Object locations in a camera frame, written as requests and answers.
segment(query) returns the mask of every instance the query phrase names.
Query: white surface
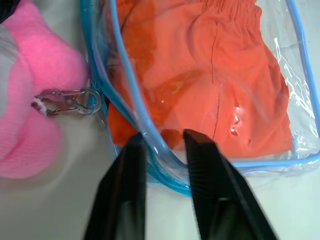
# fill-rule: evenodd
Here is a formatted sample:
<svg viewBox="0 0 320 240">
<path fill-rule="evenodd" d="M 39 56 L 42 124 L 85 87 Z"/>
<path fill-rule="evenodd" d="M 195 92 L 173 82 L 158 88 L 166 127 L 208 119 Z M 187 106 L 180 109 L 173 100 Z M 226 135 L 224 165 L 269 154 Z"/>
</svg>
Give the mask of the white surface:
<svg viewBox="0 0 320 240">
<path fill-rule="evenodd" d="M 79 1 L 36 3 L 53 30 L 83 51 Z M 320 33 L 316 29 L 320 25 L 320 1 L 300 0 L 299 9 L 313 73 L 319 79 Z M 61 158 L 36 177 L 0 179 L 0 239 L 83 237 L 98 182 L 112 161 L 110 145 L 92 116 L 62 116 L 58 121 L 65 135 Z M 280 240 L 320 239 L 319 183 L 320 169 L 254 189 Z M 191 199 L 161 187 L 147 189 L 146 221 L 148 240 L 196 240 L 198 236 Z"/>
</svg>

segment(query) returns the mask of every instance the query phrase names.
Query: metal clip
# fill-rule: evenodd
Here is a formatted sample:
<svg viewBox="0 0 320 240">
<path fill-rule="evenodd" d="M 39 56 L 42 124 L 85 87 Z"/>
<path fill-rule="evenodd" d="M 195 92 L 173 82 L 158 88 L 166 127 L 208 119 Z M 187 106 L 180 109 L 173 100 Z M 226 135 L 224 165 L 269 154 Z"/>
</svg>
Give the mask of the metal clip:
<svg viewBox="0 0 320 240">
<path fill-rule="evenodd" d="M 77 96 L 85 93 L 92 94 L 95 97 L 95 105 L 86 107 L 77 102 Z M 101 108 L 102 100 L 100 94 L 92 88 L 82 88 L 80 90 L 61 91 L 59 89 L 47 89 L 40 93 L 37 98 L 42 100 L 45 97 L 53 96 L 63 98 L 65 109 L 57 108 L 55 110 L 46 110 L 47 115 L 58 115 L 60 113 L 69 113 L 77 111 L 81 114 L 93 114 Z"/>
</svg>

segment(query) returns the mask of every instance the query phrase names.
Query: pink plush toy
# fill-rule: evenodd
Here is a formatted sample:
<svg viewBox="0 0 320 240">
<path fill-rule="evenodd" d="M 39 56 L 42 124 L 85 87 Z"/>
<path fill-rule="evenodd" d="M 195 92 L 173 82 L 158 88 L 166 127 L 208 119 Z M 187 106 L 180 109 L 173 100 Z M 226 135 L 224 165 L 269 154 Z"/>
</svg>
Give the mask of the pink plush toy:
<svg viewBox="0 0 320 240">
<path fill-rule="evenodd" d="M 21 0 L 0 24 L 0 177 L 27 178 L 57 159 L 61 130 L 31 103 L 46 89 L 80 89 L 88 76 L 82 55 Z"/>
</svg>

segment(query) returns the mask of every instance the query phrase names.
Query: orange fabric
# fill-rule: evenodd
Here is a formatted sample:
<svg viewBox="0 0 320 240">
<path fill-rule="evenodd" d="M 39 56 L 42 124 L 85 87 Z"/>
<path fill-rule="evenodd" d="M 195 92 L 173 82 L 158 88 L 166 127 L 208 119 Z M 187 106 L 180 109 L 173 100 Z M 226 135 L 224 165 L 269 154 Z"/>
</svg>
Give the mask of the orange fabric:
<svg viewBox="0 0 320 240">
<path fill-rule="evenodd" d="M 183 129 L 210 136 L 228 158 L 292 148 L 289 90 L 263 42 L 254 0 L 118 0 L 124 45 L 145 105 L 172 149 Z M 110 69 L 130 103 L 125 73 Z M 123 145 L 136 131 L 111 104 L 108 122 Z"/>
</svg>

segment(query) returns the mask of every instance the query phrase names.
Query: transparent pouch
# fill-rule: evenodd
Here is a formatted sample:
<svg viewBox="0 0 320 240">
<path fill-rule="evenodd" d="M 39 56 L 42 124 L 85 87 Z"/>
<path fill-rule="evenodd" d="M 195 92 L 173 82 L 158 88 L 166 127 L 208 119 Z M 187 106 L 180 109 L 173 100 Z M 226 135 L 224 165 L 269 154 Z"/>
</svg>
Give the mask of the transparent pouch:
<svg viewBox="0 0 320 240">
<path fill-rule="evenodd" d="M 111 102 L 101 120 L 118 145 L 141 131 L 149 173 L 180 193 L 190 193 L 183 129 L 210 136 L 249 177 L 318 166 L 319 103 L 297 8 L 256 5 L 82 0 L 91 84 Z"/>
</svg>

